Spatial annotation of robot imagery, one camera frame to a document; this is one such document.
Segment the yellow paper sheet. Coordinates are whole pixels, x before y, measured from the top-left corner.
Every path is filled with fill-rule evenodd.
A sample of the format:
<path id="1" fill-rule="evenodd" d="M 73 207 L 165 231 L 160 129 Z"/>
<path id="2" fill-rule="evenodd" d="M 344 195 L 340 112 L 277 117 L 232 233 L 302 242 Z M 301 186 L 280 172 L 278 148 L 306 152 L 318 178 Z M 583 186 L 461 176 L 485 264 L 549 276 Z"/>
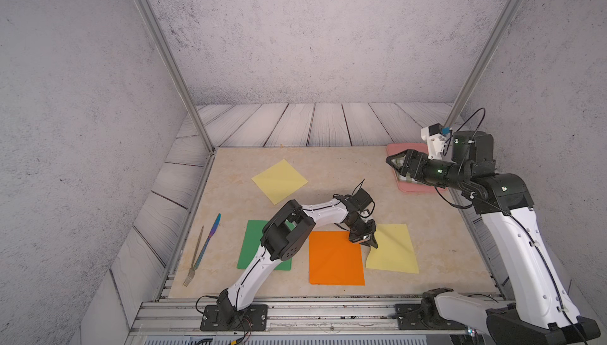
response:
<path id="1" fill-rule="evenodd" d="M 372 248 L 366 268 L 418 274 L 419 266 L 406 224 L 380 224 L 375 233 L 377 248 Z"/>
<path id="2" fill-rule="evenodd" d="M 285 159 L 255 175 L 251 180 L 274 205 L 308 183 L 308 180 Z"/>

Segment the orange paper sheet back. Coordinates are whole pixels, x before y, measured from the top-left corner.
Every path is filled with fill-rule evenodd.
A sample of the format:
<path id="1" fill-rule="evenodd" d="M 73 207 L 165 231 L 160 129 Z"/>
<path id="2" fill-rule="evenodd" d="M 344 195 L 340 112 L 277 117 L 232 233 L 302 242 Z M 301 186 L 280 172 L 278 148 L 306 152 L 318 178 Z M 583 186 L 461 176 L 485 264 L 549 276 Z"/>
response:
<path id="1" fill-rule="evenodd" d="M 313 285 L 364 286 L 361 246 L 345 231 L 313 231 L 309 237 L 309 281 Z"/>

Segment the green paper sheet front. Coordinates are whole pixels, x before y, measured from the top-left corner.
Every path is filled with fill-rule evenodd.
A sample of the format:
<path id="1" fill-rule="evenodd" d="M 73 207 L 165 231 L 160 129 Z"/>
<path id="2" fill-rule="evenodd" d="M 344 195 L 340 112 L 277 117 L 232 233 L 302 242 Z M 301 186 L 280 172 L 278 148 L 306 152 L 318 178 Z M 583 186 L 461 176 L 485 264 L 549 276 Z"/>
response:
<path id="1" fill-rule="evenodd" d="M 261 244 L 262 230 L 266 224 L 267 221 L 263 220 L 248 221 L 236 266 L 239 270 L 245 270 L 254 259 Z"/>

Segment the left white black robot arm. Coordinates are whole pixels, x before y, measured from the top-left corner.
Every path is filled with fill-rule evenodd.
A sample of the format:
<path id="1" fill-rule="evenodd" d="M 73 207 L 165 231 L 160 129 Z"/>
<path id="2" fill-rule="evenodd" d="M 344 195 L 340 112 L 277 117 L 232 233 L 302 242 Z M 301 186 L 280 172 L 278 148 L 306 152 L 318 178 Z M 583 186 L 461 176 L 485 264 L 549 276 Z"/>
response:
<path id="1" fill-rule="evenodd" d="M 226 324 L 241 318 L 270 273 L 295 256 L 316 227 L 344 224 L 353 244 L 377 248 L 374 209 L 375 201 L 363 189 L 352 195 L 335 194 L 322 204 L 288 201 L 262 228 L 259 248 L 243 274 L 219 294 L 218 317 Z"/>

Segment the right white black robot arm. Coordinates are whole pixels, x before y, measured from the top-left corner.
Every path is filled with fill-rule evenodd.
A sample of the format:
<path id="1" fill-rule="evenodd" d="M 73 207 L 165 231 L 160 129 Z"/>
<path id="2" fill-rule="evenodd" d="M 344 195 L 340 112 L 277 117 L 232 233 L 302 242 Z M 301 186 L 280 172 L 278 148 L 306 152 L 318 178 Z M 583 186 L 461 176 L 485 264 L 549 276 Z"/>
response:
<path id="1" fill-rule="evenodd" d="M 573 344 L 600 337 L 583 317 L 545 254 L 534 202 L 515 174 L 498 174 L 493 151 L 455 151 L 450 162 L 409 149 L 387 157 L 398 174 L 436 188 L 453 188 L 468 198 L 501 254 L 515 300 L 491 304 L 448 288 L 423 295 L 424 318 L 456 321 L 490 335 L 497 344 Z"/>

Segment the pink plastic tray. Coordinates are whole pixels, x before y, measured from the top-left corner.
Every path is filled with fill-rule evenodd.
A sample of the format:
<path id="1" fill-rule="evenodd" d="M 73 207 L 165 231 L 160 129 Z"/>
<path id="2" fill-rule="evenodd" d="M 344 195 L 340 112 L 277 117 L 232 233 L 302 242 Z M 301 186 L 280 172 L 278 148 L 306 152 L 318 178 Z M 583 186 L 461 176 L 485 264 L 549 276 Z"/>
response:
<path id="1" fill-rule="evenodd" d="M 396 155 L 402 151 L 406 151 L 409 149 L 413 149 L 419 152 L 427 153 L 428 146 L 426 144 L 388 144 L 387 145 L 387 155 L 392 156 Z M 434 193 L 435 190 L 433 187 L 428 185 L 423 185 L 414 181 L 413 179 L 409 180 L 402 177 L 395 170 L 393 170 L 393 174 L 395 175 L 396 183 L 398 189 L 403 193 L 413 194 L 413 193 Z"/>

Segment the iridescent blue knife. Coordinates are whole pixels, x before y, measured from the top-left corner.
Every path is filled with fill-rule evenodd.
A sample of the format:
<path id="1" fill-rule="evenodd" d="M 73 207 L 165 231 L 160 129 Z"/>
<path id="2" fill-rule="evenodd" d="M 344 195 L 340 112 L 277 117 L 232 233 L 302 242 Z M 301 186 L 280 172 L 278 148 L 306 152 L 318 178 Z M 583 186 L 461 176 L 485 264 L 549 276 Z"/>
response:
<path id="1" fill-rule="evenodd" d="M 206 241 L 204 243 L 204 246 L 202 247 L 202 250 L 200 251 L 200 253 L 199 253 L 198 257 L 197 257 L 196 262 L 194 263 L 194 270 L 197 270 L 199 268 L 199 265 L 201 264 L 202 258 L 203 258 L 204 254 L 205 254 L 205 251 L 206 251 L 206 249 L 207 249 L 207 247 L 208 247 L 208 245 L 210 243 L 210 239 L 217 232 L 218 226 L 220 225 L 220 222 L 221 222 L 221 214 L 218 214 L 218 216 L 216 217 L 216 219 L 215 219 L 215 221 L 213 223 L 213 226 L 210 229 L 210 232 L 209 232 L 209 234 L 207 236 L 207 239 L 206 239 Z"/>

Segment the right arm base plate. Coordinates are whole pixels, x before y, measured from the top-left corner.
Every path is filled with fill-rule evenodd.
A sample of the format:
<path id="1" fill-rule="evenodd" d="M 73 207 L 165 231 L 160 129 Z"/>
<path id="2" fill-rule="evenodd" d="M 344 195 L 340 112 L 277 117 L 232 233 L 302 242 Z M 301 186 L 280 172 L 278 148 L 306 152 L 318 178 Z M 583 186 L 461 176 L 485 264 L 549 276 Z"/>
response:
<path id="1" fill-rule="evenodd" d="M 436 308 L 424 302 L 396 304 L 395 318 L 399 330 L 463 331 L 467 329 L 463 324 L 442 318 Z"/>

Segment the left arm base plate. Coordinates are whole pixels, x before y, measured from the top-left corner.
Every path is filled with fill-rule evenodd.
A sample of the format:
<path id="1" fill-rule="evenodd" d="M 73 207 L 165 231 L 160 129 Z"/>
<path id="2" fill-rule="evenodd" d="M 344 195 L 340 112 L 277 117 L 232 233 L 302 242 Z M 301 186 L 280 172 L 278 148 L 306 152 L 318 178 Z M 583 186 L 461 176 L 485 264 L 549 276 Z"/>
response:
<path id="1" fill-rule="evenodd" d="M 202 332 L 263 332 L 267 329 L 268 305 L 250 305 L 235 311 L 226 306 L 207 305 L 202 315 Z"/>

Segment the right aluminium frame post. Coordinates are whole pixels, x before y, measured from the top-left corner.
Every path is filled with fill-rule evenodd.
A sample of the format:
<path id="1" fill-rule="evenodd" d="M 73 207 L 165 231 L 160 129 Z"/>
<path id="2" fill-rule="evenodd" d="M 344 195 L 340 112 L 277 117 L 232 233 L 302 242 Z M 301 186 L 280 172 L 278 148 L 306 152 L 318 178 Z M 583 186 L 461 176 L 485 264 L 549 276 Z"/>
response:
<path id="1" fill-rule="evenodd" d="M 523 0 L 506 0 L 501 13 L 498 15 L 490 31 L 487 41 L 483 45 L 474 66 L 471 68 L 469 75 L 451 106 L 444 126 L 452 126 L 456 118 L 462 113 L 522 3 Z"/>

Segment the aluminium frame post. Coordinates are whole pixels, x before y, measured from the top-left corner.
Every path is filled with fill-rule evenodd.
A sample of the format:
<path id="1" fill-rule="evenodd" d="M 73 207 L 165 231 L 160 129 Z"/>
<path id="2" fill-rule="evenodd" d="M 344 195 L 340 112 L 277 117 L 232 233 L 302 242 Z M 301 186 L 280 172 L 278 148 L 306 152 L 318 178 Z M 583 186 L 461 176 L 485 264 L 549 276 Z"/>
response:
<path id="1" fill-rule="evenodd" d="M 161 29 L 161 26 L 156 18 L 156 15 L 153 11 L 153 7 L 150 4 L 149 0 L 134 0 L 140 15 L 142 16 L 143 22 L 150 33 L 153 42 L 156 46 L 157 51 L 161 57 L 161 60 L 164 63 L 164 66 L 167 68 L 169 72 L 169 76 L 172 79 L 172 82 L 177 90 L 177 93 L 182 100 L 182 103 L 187 111 L 189 118 L 191 118 L 194 128 L 198 135 L 202 139 L 202 143 L 210 154 L 215 152 L 215 146 L 213 145 L 206 129 L 204 123 L 202 123 L 202 119 L 199 116 L 199 111 L 196 109 L 193 98 L 185 79 L 182 76 L 182 73 L 179 69 L 175 61 L 175 57 L 172 54 L 172 51 L 169 47 L 169 43 L 167 42 L 166 37 Z"/>
<path id="2" fill-rule="evenodd" d="M 522 3 L 523 0 L 506 0 L 501 13 L 498 15 L 490 31 L 487 41 L 483 45 L 474 66 L 471 68 L 469 75 L 451 106 L 444 126 L 452 126 L 456 118 L 462 113 Z"/>

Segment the aluminium front rail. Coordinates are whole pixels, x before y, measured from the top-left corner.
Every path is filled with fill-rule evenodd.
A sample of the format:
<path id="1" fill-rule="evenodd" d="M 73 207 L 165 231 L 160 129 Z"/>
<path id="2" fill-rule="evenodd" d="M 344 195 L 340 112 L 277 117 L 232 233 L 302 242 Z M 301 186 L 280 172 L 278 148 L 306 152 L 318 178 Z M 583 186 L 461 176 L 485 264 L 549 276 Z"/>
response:
<path id="1" fill-rule="evenodd" d="M 329 344 L 445 343 L 492 344 L 476 324 L 463 331 L 399 330 L 396 304 L 419 304 L 420 295 L 257 298 L 268 305 L 263 332 L 202 332 L 200 324 L 213 299 L 164 299 L 139 309 L 126 338 L 128 344 Z"/>

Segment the left aluminium frame post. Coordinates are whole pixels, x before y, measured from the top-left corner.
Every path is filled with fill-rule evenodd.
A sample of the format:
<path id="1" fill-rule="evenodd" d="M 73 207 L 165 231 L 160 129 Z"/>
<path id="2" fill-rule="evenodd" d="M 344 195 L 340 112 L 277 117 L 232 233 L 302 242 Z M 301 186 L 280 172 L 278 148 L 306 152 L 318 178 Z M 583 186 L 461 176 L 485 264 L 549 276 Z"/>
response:
<path id="1" fill-rule="evenodd" d="M 187 111 L 189 118 L 191 118 L 194 128 L 198 135 L 202 139 L 202 143 L 210 154 L 215 152 L 215 146 L 213 145 L 206 129 L 204 123 L 202 123 L 202 119 L 199 116 L 199 111 L 196 109 L 193 98 L 185 79 L 182 76 L 182 73 L 179 69 L 175 61 L 175 57 L 172 54 L 172 51 L 169 47 L 169 43 L 167 42 L 166 37 L 161 29 L 161 26 L 156 18 L 156 15 L 153 11 L 153 7 L 150 4 L 149 0 L 134 0 L 140 15 L 142 16 L 143 22 L 150 33 L 153 42 L 156 46 L 157 51 L 161 57 L 161 60 L 164 63 L 164 66 L 167 68 L 169 72 L 169 76 L 172 79 L 172 82 L 177 90 L 177 93 L 182 100 L 182 103 Z"/>

